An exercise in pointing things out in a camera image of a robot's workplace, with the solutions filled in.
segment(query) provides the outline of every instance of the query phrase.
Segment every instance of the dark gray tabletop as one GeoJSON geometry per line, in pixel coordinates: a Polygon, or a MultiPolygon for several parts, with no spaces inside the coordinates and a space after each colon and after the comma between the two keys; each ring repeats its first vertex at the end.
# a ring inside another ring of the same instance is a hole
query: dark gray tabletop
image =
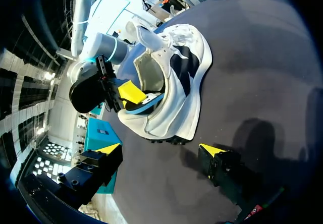
{"type": "MultiPolygon", "coordinates": [[[[234,220],[239,208],[198,173],[199,143],[233,147],[267,183],[289,185],[291,196],[312,174],[320,149],[320,63],[286,0],[209,0],[158,30],[183,23],[204,35],[213,54],[193,141],[151,144],[115,113],[104,117],[124,143],[113,196],[129,224],[234,220]]],[[[133,49],[119,78],[138,81],[132,61],[143,50],[133,49]]]]}

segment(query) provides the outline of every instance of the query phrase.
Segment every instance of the white sneaker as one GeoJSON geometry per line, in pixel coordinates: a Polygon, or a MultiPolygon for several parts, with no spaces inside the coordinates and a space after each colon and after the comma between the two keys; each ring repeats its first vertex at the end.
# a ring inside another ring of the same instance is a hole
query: white sneaker
{"type": "Polygon", "coordinates": [[[164,94],[150,111],[118,112],[120,121],[143,138],[192,140],[200,114],[200,84],[212,64],[205,38],[188,24],[166,28],[158,35],[137,27],[146,51],[134,65],[143,92],[164,94]]]}

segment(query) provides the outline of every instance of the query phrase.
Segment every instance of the white wall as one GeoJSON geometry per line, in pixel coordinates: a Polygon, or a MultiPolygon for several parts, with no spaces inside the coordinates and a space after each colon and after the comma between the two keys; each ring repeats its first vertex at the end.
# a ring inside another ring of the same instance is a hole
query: white wall
{"type": "Polygon", "coordinates": [[[54,107],[50,111],[48,132],[49,141],[68,148],[72,148],[77,114],[69,99],[71,86],[70,79],[64,73],[57,89],[54,107]]]}
{"type": "MultiPolygon", "coordinates": [[[[158,0],[149,0],[149,2],[150,4],[154,5],[158,2],[158,0]]],[[[157,21],[157,18],[155,16],[143,10],[142,0],[96,1],[92,6],[90,14],[92,14],[93,12],[94,12],[94,15],[92,18],[90,16],[91,19],[89,21],[88,28],[85,33],[86,36],[89,36],[90,33],[93,31],[101,32],[104,34],[108,32],[109,35],[112,35],[114,31],[117,32],[118,30],[121,30],[119,39],[121,40],[128,39],[132,41],[132,38],[130,38],[131,36],[129,36],[126,32],[125,26],[128,21],[132,20],[132,18],[134,17],[134,14],[142,17],[144,20],[148,21],[150,24],[154,26],[156,25],[156,21],[157,21]],[[126,9],[129,10],[130,12],[123,11],[120,14],[120,12],[123,10],[123,8],[126,5],[127,5],[126,9]]]]}

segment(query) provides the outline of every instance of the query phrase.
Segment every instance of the blue box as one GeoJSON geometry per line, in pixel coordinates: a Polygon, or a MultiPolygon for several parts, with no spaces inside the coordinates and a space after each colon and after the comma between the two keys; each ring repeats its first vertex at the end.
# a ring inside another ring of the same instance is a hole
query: blue box
{"type": "MultiPolygon", "coordinates": [[[[84,151],[87,149],[98,150],[117,143],[122,145],[122,142],[112,129],[109,122],[94,118],[89,119],[85,136],[84,151]]],[[[116,178],[117,171],[113,174],[109,184],[106,187],[101,186],[97,193],[112,194],[115,188],[116,178]]]]}

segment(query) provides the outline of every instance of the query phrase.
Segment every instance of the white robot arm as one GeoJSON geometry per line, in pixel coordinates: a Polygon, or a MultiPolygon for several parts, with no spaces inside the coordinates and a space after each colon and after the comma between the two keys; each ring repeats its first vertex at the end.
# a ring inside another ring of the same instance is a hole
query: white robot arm
{"type": "Polygon", "coordinates": [[[83,37],[91,10],[92,0],[75,0],[71,52],[77,57],[83,49],[83,37]]]}

